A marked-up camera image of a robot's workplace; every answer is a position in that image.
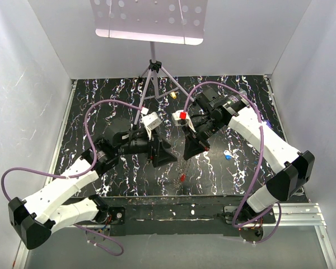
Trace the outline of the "red key tag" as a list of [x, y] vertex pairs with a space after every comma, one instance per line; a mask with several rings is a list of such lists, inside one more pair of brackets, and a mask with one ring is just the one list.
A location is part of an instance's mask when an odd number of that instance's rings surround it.
[[177, 177], [174, 180], [174, 187], [180, 188], [181, 185], [186, 180], [186, 176], [190, 167], [190, 160], [184, 160], [182, 159], [181, 162], [179, 162], [178, 168], [177, 168]]

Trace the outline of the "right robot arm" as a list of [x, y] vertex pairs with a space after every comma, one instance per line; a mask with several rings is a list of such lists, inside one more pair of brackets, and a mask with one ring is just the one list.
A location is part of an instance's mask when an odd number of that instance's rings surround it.
[[182, 125], [185, 134], [185, 160], [208, 151], [208, 139], [228, 126], [258, 151], [258, 162], [265, 160], [274, 172], [274, 177], [257, 191], [248, 189], [248, 198], [243, 199], [241, 209], [235, 214], [242, 214], [247, 222], [256, 222], [269, 206], [289, 200], [309, 181], [314, 155], [289, 145], [263, 123], [258, 109], [244, 90], [223, 96], [214, 89], [206, 89], [197, 95], [195, 101], [206, 114], [200, 122], [193, 124], [186, 109], [172, 115], [174, 121]]

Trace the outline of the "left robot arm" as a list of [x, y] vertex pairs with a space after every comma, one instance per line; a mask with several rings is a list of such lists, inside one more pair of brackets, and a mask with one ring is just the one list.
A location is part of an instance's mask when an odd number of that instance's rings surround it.
[[106, 136], [98, 137], [61, 178], [24, 199], [9, 201], [10, 223], [27, 249], [41, 246], [56, 231], [78, 222], [104, 223], [113, 212], [98, 195], [70, 205], [65, 202], [118, 165], [120, 156], [146, 154], [154, 167], [177, 160], [168, 151], [171, 145], [157, 132], [162, 122], [157, 113], [142, 120], [143, 128], [131, 130], [129, 120], [117, 119]]

